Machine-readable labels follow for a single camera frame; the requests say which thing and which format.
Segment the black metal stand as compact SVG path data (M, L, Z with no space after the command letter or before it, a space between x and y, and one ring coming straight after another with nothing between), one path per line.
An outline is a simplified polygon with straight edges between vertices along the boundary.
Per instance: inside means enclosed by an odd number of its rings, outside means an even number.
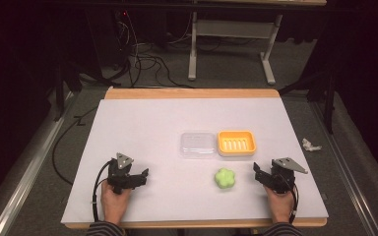
M77 65L71 61L60 62L55 68L55 97L56 97L56 116L55 121L59 121L65 110L64 86L72 92L82 90L82 84L79 79Z
M333 111L334 108L334 96L335 96L335 84L336 76L330 71L317 72L311 76L302 78L297 82L294 82L284 88L279 89L280 95L288 94L291 91L297 89L304 89L308 87L308 93L306 95L309 101L325 100L323 123L326 130L333 133Z

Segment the white table mat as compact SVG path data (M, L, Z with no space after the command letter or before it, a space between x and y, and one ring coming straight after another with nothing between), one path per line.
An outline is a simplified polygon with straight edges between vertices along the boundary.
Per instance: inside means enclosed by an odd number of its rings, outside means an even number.
M180 136L248 130L256 141L252 156L185 158ZM104 99L80 161L62 216L70 228L93 222L92 195L99 170L117 152L134 159L132 170L149 169L123 218L126 228L254 227L271 222L267 196L255 180L253 163L269 170L275 158L305 166L283 102L278 98ZM220 189L215 174L235 172L232 188Z

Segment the silver floor rail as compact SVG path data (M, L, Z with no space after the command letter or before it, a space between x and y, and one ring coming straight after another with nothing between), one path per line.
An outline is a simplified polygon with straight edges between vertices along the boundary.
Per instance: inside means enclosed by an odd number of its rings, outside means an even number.
M338 168L340 177L346 187L347 194L350 197L353 207L359 217L360 222L363 225L367 236L378 236L378 223L373 216L373 213L365 196L358 187L334 135L328 131L328 128L324 123L324 117L321 108L315 102L310 102L309 106L316 116L319 126L323 130L330 150L334 154L334 160Z
M49 100L49 113L0 185L0 236L10 231L65 121L65 114L56 121L55 95Z

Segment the white metal desk frame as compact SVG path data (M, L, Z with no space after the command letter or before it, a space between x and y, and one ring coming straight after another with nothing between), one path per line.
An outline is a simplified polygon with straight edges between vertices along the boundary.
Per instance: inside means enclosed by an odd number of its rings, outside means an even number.
M282 19L282 15L277 15L276 18L269 23L199 20L198 13L192 13L188 79L190 81L194 81L197 78L198 36L254 38L268 40L266 50L262 51L259 56L267 83L271 86L274 85L276 83L276 79L271 67L270 55L279 32Z

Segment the clear plastic soap dish lid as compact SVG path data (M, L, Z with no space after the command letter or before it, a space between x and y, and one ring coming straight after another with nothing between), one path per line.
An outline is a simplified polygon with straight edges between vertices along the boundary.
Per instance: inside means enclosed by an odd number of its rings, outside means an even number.
M206 132L183 133L179 150L185 158L209 158L217 151L215 135Z

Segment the yellow soap dish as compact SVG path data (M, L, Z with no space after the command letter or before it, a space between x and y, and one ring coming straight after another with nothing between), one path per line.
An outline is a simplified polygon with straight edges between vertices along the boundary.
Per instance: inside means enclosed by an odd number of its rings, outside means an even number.
M256 148L254 135L250 131L218 133L218 152L221 156L252 156Z

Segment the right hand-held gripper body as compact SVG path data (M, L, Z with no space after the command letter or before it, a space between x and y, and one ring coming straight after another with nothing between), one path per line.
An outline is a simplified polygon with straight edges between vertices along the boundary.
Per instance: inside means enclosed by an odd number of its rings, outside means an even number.
M272 189L278 194L291 191L295 184L294 172L308 173L304 167L290 157L273 159L271 175L274 186Z

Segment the green flower-shaped soap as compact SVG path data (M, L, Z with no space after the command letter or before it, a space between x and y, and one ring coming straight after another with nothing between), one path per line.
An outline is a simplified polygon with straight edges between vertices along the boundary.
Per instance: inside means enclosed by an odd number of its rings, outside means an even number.
M221 168L215 174L215 182L220 189L232 188L235 184L235 172L227 168Z

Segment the person's right hand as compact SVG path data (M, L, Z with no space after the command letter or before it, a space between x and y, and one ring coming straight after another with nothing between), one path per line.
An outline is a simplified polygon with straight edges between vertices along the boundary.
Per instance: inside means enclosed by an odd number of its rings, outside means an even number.
M292 193L277 194L272 189L264 187L274 223L289 223L293 210L294 199Z

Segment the person's left hand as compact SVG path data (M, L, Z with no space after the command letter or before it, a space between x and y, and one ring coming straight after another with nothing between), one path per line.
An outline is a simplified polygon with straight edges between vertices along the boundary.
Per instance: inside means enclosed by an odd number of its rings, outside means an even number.
M101 205L105 221L117 226L121 225L131 193L131 189L125 189L117 195L107 181L101 183Z

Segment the crumpled white paper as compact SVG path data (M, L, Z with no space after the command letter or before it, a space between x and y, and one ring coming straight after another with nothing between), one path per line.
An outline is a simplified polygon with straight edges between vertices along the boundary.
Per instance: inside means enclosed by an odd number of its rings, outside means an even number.
M317 151L322 149L321 146L313 146L312 143L305 138L302 139L302 146L307 151Z

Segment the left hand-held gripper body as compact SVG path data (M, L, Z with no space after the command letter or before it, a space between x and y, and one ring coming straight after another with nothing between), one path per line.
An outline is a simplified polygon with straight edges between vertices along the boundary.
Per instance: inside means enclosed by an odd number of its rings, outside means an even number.
M129 172L134 159L120 152L112 158L108 167L107 182L115 194L121 194L129 181Z

